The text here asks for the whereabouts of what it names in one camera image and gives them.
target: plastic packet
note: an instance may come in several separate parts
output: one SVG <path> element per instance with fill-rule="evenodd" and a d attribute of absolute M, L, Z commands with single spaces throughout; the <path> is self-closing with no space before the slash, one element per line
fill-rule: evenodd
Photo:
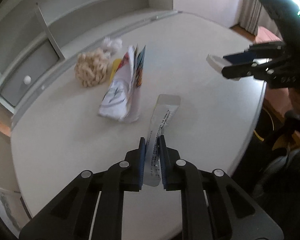
<path fill-rule="evenodd" d="M 160 161 L 157 153 L 157 138 L 162 134 L 162 129 L 167 126 L 181 103 L 181 98 L 174 95 L 161 94 L 152 113 L 149 132 L 146 142 L 145 169 L 143 184 L 151 187 L 159 185 Z"/>
<path fill-rule="evenodd" d="M 119 121 L 129 114 L 132 102 L 134 48 L 129 46 L 99 107 L 99 114 Z"/>
<path fill-rule="evenodd" d="M 132 102 L 129 114 L 123 119 L 124 122 L 131 123 L 138 120 L 140 116 L 140 97 L 141 85 L 143 75 L 143 62 L 145 58 L 146 46 L 138 55 L 138 47 L 135 50 L 135 64 L 134 64 L 134 87 L 132 92 Z"/>
<path fill-rule="evenodd" d="M 122 40 L 121 39 L 114 39 L 111 40 L 109 37 L 105 37 L 101 44 L 101 48 L 104 52 L 109 52 L 112 56 L 116 54 L 120 49 L 122 49 Z"/>

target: screw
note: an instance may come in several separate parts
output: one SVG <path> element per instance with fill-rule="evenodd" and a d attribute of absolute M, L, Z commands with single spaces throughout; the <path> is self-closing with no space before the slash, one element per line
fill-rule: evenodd
<path fill-rule="evenodd" d="M 222 177 L 223 175 L 224 175 L 224 172 L 222 171 L 222 170 L 215 170 L 214 171 L 214 174 L 216 175 L 216 176 L 218 176 L 218 177 Z"/>
<path fill-rule="evenodd" d="M 186 165 L 186 161 L 183 159 L 177 160 L 176 161 L 176 165 L 178 166 L 185 166 Z"/>
<path fill-rule="evenodd" d="M 83 178 L 88 178 L 90 176 L 91 176 L 91 171 L 83 171 L 81 173 L 81 177 L 83 177 Z"/>
<path fill-rule="evenodd" d="M 122 161 L 122 162 L 119 163 L 119 166 L 120 166 L 121 168 L 126 168 L 126 167 L 129 166 L 129 163 L 128 163 L 127 161 Z"/>

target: curtain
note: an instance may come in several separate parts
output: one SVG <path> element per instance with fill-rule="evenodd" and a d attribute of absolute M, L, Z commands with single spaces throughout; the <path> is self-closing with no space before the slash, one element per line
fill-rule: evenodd
<path fill-rule="evenodd" d="M 281 38 L 275 22 L 270 19 L 259 0 L 243 1 L 239 25 L 254 35 L 257 35 L 258 26 L 263 26 Z"/>

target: round table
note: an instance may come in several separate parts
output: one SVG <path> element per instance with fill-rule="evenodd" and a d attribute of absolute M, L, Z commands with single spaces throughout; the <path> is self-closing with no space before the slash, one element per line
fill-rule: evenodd
<path fill-rule="evenodd" d="M 257 122 L 264 83 L 226 80 L 207 54 L 243 51 L 249 41 L 213 22 L 181 13 L 122 36 L 146 45 L 141 116 L 125 124 L 98 116 L 108 84 L 83 88 L 73 68 L 29 107 L 14 127 L 12 155 L 21 193 L 32 215 L 83 170 L 107 170 L 146 137 L 159 94 L 181 97 L 165 130 L 167 146 L 198 169 L 235 169 Z M 122 239 L 168 239 L 181 230 L 180 192 L 143 185 L 124 195 Z"/>

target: drawer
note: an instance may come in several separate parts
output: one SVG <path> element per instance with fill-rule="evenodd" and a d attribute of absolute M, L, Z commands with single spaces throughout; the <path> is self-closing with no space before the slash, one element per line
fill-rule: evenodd
<path fill-rule="evenodd" d="M 1 96 L 12 106 L 16 106 L 36 80 L 55 65 L 58 59 L 52 45 L 46 40 L 12 74 L 4 85 Z"/>

